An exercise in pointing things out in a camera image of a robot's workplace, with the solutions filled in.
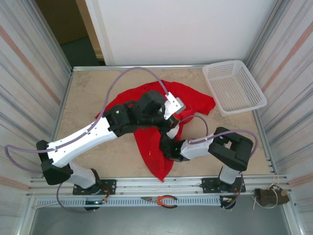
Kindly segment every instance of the metal frame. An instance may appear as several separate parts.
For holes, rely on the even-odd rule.
[[[157,69],[157,70],[167,70],[167,69],[201,69],[204,65],[159,65],[159,66],[143,66],[148,69]],[[74,67],[73,71],[108,71],[108,70],[126,70],[128,68],[137,67],[137,66],[99,66],[99,67]],[[54,130],[53,139],[55,140],[57,136],[57,132],[60,127],[61,118],[63,115],[63,111],[65,108],[66,99],[69,93],[70,84],[72,82],[69,81],[67,86],[67,91],[64,96],[64,100],[62,103],[60,116],[58,118],[57,125]],[[273,166],[273,172],[275,171],[275,164],[271,161],[271,151],[268,145],[268,141],[260,121],[259,115],[257,111],[253,111],[253,115],[256,121],[256,125],[258,127],[259,134],[261,136],[262,145],[265,150],[265,154],[267,160],[270,162],[269,166]],[[160,182],[156,178],[116,178],[117,187],[116,187],[116,195],[111,195],[112,198],[117,197],[138,197],[138,196],[158,196],[161,194],[173,194],[177,196],[204,196],[202,192],[202,188],[199,187],[201,184],[201,178],[205,178],[207,176],[202,177],[169,177],[165,178],[164,183]],[[285,175],[279,175],[280,177],[280,185],[288,190],[289,193],[290,187],[288,184],[287,177]],[[273,183],[273,174],[268,175],[246,175],[244,176],[246,183],[246,192],[243,194],[254,193],[255,188],[267,188],[270,184]],[[72,195],[73,185],[69,183],[64,183],[60,190],[60,198],[61,199],[70,199],[70,198],[94,198],[93,195],[88,196],[74,196]],[[55,198],[57,186],[49,186],[45,182],[45,179],[32,179],[29,187],[28,194],[26,196],[26,203],[24,206],[24,216],[23,221],[19,228],[20,235],[29,234],[32,221],[35,216],[36,209],[42,207],[37,207],[38,200],[44,198]],[[54,203],[44,205],[50,206],[55,205]],[[284,211],[286,218],[288,220],[290,230],[292,235],[303,234],[299,233],[299,231],[303,231],[301,224],[298,219],[298,213],[294,206],[292,206],[292,202],[284,205]]]

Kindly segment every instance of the white plastic basket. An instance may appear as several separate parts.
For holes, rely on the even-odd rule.
[[[260,87],[242,61],[206,65],[202,71],[223,117],[258,109],[267,104]]]

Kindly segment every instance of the pliers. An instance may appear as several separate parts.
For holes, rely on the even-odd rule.
[[[177,207],[177,205],[166,205],[161,202],[162,199],[166,199],[166,198],[177,201],[177,198],[171,195],[164,195],[164,196],[159,196],[159,197],[142,197],[141,199],[149,201],[149,202],[157,202],[158,205],[163,206],[165,208],[169,208],[169,209]]]

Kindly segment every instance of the beige table surface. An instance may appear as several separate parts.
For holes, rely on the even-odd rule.
[[[201,69],[153,71],[163,80],[177,81],[210,95]],[[64,138],[94,121],[94,116],[102,108],[108,87],[121,72],[120,70],[74,72],[57,139]],[[153,81],[155,81],[154,78],[145,71],[131,71],[114,86],[110,101],[127,89]],[[246,129],[258,133],[252,112],[222,117],[215,107],[208,116],[200,115],[207,121],[209,133],[214,132],[218,126],[230,130]],[[181,137],[190,139],[201,138],[204,135],[203,122],[194,118],[184,126]],[[75,158],[74,162],[86,168],[95,168],[100,177],[153,176],[141,158],[133,134],[126,134],[100,144]],[[188,162],[174,163],[168,176],[218,175],[222,165],[213,156],[198,157]],[[250,159],[248,169],[244,174],[269,174],[268,163],[261,144]]]

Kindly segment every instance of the red cloth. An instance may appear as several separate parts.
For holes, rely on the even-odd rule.
[[[162,82],[164,83],[166,89],[171,92],[174,97],[179,97],[186,106],[184,111],[176,115],[179,120],[182,120],[189,115],[193,115],[195,112],[208,115],[215,106],[214,99],[208,95],[197,92],[196,90],[178,82]],[[147,83],[140,87],[120,93],[106,107],[106,110],[116,104],[124,104],[125,102],[131,100],[137,101],[145,92],[151,90],[158,91],[165,96],[165,92],[158,82]],[[191,119],[192,118],[189,118],[179,124],[179,131],[176,135],[176,140],[180,140],[182,126],[188,123]],[[146,166],[152,174],[163,181],[165,176],[167,176],[172,169],[174,162],[165,158],[162,151],[159,149],[161,135],[157,128],[152,127],[148,129],[138,129],[134,132],[134,136]]]

